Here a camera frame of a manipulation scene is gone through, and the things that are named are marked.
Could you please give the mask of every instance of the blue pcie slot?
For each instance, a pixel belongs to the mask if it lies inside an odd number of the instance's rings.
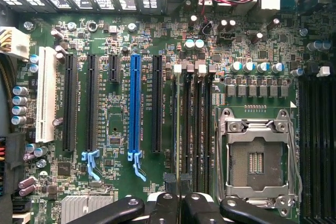
[[[139,173],[140,159],[140,105],[141,105],[141,57],[131,56],[131,92],[130,92],[129,150],[128,161],[134,161],[135,174],[143,181],[146,178]]]

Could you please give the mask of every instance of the motherboard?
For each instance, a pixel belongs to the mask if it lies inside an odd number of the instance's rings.
[[[27,180],[14,204],[32,202],[30,223],[66,224],[180,180],[299,222],[298,77],[324,76],[335,15],[20,18],[30,60],[12,122]]]

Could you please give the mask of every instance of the white pci slot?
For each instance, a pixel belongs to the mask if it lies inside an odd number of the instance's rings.
[[[56,103],[56,51],[51,47],[39,48],[36,104],[36,143],[54,140]]]

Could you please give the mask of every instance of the green circuit board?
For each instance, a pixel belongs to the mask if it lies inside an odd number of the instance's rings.
[[[297,79],[291,76],[292,64],[296,68],[303,68],[306,61],[311,58],[316,60],[329,60],[332,54],[319,52],[307,52],[308,42],[319,39],[328,39],[327,33],[322,26],[335,24],[333,16],[327,14],[316,14],[310,17],[298,18],[295,14],[281,14],[279,27],[268,31],[266,24],[250,23],[245,17],[223,17],[210,16],[214,24],[222,18],[234,19],[236,27],[234,30],[235,40],[230,43],[217,42],[215,34],[211,36],[199,35],[199,26],[196,24],[193,29],[188,28],[190,14],[178,12],[171,16],[138,16],[138,15],[24,15],[24,21],[32,20],[36,24],[35,30],[29,32],[31,36],[30,53],[39,53],[39,47],[53,47],[55,40],[51,36],[52,28],[58,27],[64,34],[69,45],[68,51],[78,56],[77,76],[77,121],[76,121],[76,147],[73,152],[62,150],[62,127],[55,128],[55,140],[46,144],[49,152],[43,158],[47,161],[44,168],[38,168],[36,162],[26,163],[26,177],[34,176],[37,179],[36,190],[25,197],[33,201],[33,212],[30,223],[34,224],[61,224],[61,201],[67,196],[99,195],[110,196],[116,201],[126,195],[135,195],[144,200],[151,193],[165,191],[164,176],[166,173],[191,173],[195,168],[188,168],[183,161],[176,164],[176,146],[180,143],[183,151],[183,134],[187,127],[195,124],[196,112],[192,111],[185,116],[186,91],[185,76],[182,74],[177,78],[174,75],[174,65],[204,64],[207,67],[214,65],[216,72],[211,89],[211,108],[209,115],[210,136],[208,137],[209,148],[209,171],[208,179],[194,185],[194,189],[209,193],[216,198],[216,134],[218,130],[218,119],[224,108],[230,108],[237,118],[250,119],[274,119],[279,110],[286,109],[290,113],[295,132],[299,131],[298,125],[298,83]],[[88,32],[88,23],[95,21],[98,30],[95,33]],[[69,22],[77,24],[76,31],[69,31],[66,25]],[[135,23],[136,32],[128,32],[127,25]],[[106,32],[109,26],[116,26],[118,32],[111,34]],[[302,37],[299,30],[302,27],[309,29],[309,35]],[[250,37],[246,35],[248,30],[258,30],[264,34],[264,38],[251,45]],[[205,43],[200,53],[184,49],[187,39],[202,39]],[[128,51],[123,53],[122,48],[127,47]],[[120,82],[108,81],[109,55],[114,54],[120,58]],[[134,173],[133,163],[127,160],[128,137],[129,137],[129,95],[130,95],[130,59],[132,54],[139,54],[142,58],[141,69],[141,129],[140,149],[143,151],[140,172],[146,177],[144,182]],[[89,177],[86,162],[82,161],[82,152],[85,151],[86,119],[88,110],[86,92],[88,61],[87,55],[96,55],[99,58],[99,80],[97,93],[97,149],[100,151],[96,159],[97,167],[94,172],[100,177],[100,183],[92,183],[94,180]],[[163,84],[162,84],[162,146],[160,153],[152,153],[152,132],[153,132],[153,108],[152,107],[152,83],[153,83],[153,56],[162,55],[163,59]],[[283,71],[274,74],[268,70],[260,74],[254,69],[246,74],[242,70],[232,73],[229,66],[235,62],[253,62],[255,65],[268,62],[270,66],[281,62]],[[35,118],[36,113],[36,83],[37,75],[29,71],[30,62],[19,62],[17,85],[29,89],[27,114],[28,118]],[[64,65],[57,63],[56,75],[56,114],[55,118],[63,117],[64,105]],[[266,86],[284,86],[287,95],[269,94],[267,97],[249,97],[248,95],[229,95],[227,93],[227,78],[231,78],[230,84],[237,86],[260,85],[258,77],[262,77],[261,84]],[[188,101],[190,107],[194,106],[195,97],[192,95]],[[205,101],[198,101],[203,107]],[[20,127],[18,131],[25,131],[35,127],[35,121]],[[296,148],[296,158],[299,158],[299,150]],[[284,174],[286,171],[286,157],[281,165]],[[49,194],[49,187],[57,186],[56,196]],[[296,203],[287,218],[298,222],[299,206]]]

